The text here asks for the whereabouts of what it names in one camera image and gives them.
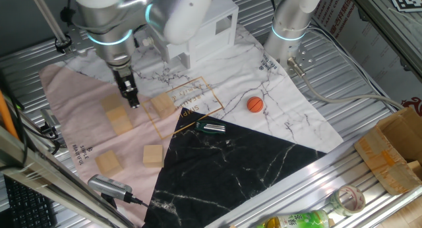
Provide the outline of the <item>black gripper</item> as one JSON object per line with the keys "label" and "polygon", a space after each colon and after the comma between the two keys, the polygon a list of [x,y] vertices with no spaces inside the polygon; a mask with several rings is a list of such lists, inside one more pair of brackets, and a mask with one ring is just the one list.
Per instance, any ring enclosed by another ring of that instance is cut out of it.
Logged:
{"label": "black gripper", "polygon": [[132,108],[139,107],[138,89],[136,87],[133,70],[130,64],[111,66],[111,70],[123,98],[125,98]]}

